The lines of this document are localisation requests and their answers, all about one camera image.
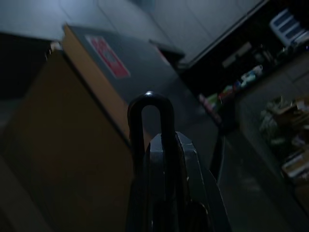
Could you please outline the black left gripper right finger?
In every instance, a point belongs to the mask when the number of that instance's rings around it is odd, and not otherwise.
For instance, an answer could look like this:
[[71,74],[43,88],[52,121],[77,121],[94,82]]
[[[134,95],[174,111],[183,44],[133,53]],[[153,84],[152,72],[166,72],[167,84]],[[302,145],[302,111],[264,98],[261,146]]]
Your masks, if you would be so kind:
[[183,174],[185,232],[231,232],[225,205],[212,173],[201,165],[193,142],[177,132]]

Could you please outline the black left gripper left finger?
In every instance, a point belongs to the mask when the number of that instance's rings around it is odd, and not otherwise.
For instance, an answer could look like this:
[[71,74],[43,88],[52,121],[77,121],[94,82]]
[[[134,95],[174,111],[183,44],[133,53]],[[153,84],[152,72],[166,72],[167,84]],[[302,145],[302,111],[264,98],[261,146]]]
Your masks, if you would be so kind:
[[149,143],[143,157],[144,199],[142,232],[167,231],[167,201],[165,185],[165,157],[161,134]]

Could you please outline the cardboard and paper pile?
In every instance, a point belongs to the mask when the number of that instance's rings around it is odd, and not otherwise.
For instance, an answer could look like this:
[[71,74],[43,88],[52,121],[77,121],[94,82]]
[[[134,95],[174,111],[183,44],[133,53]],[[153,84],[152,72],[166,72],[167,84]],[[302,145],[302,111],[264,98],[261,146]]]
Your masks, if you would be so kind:
[[309,95],[288,101],[282,96],[266,103],[259,130],[293,186],[309,184]]

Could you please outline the yellow waste bin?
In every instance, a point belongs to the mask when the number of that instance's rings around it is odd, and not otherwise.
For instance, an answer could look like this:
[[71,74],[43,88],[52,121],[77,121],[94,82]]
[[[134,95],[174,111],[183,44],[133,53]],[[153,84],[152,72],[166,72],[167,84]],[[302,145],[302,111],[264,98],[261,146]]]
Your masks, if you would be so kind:
[[124,232],[133,161],[127,110],[153,91],[208,166],[215,140],[197,98],[152,43],[65,25],[5,127],[0,151],[54,230]]

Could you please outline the dark low shelf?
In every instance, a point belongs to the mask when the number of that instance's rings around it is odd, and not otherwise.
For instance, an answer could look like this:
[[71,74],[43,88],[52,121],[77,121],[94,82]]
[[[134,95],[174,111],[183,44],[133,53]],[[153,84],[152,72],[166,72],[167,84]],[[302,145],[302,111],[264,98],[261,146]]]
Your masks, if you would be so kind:
[[220,133],[239,126],[240,101],[257,118],[273,98],[309,95],[309,38],[285,47],[269,26],[286,8],[309,30],[309,0],[268,0],[181,75]]

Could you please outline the white blue slatted crate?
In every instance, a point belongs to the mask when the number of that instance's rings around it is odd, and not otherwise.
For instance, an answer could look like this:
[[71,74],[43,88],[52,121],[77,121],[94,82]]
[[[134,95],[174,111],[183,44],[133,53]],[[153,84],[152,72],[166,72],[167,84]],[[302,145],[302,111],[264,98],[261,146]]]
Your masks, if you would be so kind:
[[305,29],[288,8],[281,11],[269,23],[277,38],[285,47],[292,43],[300,43],[302,39],[309,38],[309,30]]

